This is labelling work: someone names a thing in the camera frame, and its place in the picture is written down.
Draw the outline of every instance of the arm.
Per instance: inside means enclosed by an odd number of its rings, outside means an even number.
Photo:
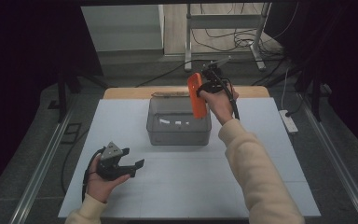
[[[228,163],[242,188],[250,223],[304,223],[263,145],[232,118],[226,94],[202,91],[200,96],[223,125],[219,137],[227,147]]]
[[[101,154],[95,157],[89,172],[89,183],[84,202],[80,209],[69,214],[65,224],[101,223],[101,213],[106,207],[106,201],[112,190],[119,184],[124,183],[130,175],[123,175],[114,181],[105,181],[95,173]]]

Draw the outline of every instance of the left hand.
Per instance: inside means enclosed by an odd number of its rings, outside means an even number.
[[[112,190],[116,186],[126,182],[130,178],[130,175],[123,175],[113,181],[104,180],[96,173],[97,165],[100,159],[101,154],[94,158],[91,167],[89,168],[89,183],[87,185],[87,193],[89,196],[98,200],[99,202],[106,203]]]

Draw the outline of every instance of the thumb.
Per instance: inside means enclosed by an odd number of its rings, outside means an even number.
[[[115,179],[114,181],[110,181],[110,188],[114,189],[115,187],[117,187],[118,185],[126,182],[128,179],[130,179],[130,175],[122,175],[119,178]]]
[[[206,101],[209,101],[211,99],[211,97],[213,97],[213,94],[211,94],[207,91],[200,91],[200,97],[202,97]]]

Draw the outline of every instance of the power strip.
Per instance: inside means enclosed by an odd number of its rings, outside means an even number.
[[[286,117],[287,110],[280,110],[279,113],[281,115],[284,127],[286,127],[286,131],[288,133],[298,133],[298,128],[295,125],[295,122],[291,117]]]

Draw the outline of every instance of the wooden edge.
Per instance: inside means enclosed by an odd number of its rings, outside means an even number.
[[[240,98],[269,97],[269,91],[262,86],[235,86]],[[139,87],[139,88],[110,88],[103,95],[103,99],[150,99],[156,91],[188,91],[181,87]]]

